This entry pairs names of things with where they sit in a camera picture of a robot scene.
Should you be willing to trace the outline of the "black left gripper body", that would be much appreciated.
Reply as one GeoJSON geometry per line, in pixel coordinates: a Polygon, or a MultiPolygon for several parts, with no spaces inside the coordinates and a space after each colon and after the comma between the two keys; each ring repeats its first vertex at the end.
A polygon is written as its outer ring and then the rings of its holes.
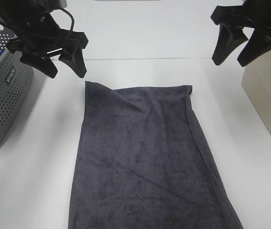
{"type": "Polygon", "coordinates": [[[75,20],[66,7],[65,0],[0,0],[0,24],[16,35],[6,48],[26,57],[82,57],[88,38],[73,30],[75,20]],[[55,10],[70,18],[69,29],[57,24],[55,10]]]}

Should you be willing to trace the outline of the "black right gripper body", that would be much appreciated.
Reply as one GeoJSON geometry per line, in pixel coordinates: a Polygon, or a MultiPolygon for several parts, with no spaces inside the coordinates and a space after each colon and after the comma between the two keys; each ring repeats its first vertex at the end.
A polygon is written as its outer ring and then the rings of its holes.
{"type": "Polygon", "coordinates": [[[211,19],[218,26],[228,25],[236,30],[253,28],[271,37],[271,0],[245,0],[241,5],[217,6],[211,19]]]}

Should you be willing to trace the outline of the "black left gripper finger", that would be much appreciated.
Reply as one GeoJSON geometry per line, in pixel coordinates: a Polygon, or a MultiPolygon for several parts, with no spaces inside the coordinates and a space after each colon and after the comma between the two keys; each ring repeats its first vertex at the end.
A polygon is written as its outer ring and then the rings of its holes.
{"type": "Polygon", "coordinates": [[[67,48],[59,56],[59,61],[69,66],[79,78],[84,78],[87,69],[84,64],[81,48],[77,46],[67,48]]]}
{"type": "Polygon", "coordinates": [[[24,53],[21,56],[20,61],[23,64],[27,64],[39,70],[50,78],[55,78],[56,74],[58,73],[56,66],[50,59],[44,60],[39,56],[32,56],[24,53]]]}

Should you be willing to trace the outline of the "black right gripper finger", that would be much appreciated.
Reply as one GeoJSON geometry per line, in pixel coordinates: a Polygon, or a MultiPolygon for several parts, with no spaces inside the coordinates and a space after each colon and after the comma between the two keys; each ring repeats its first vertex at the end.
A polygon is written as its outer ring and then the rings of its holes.
{"type": "Polygon", "coordinates": [[[266,52],[271,51],[271,33],[255,29],[247,45],[238,56],[241,66],[246,66],[266,52]]]}
{"type": "Polygon", "coordinates": [[[221,65],[238,46],[247,40],[242,26],[221,23],[218,41],[212,55],[213,62],[221,65]]]}

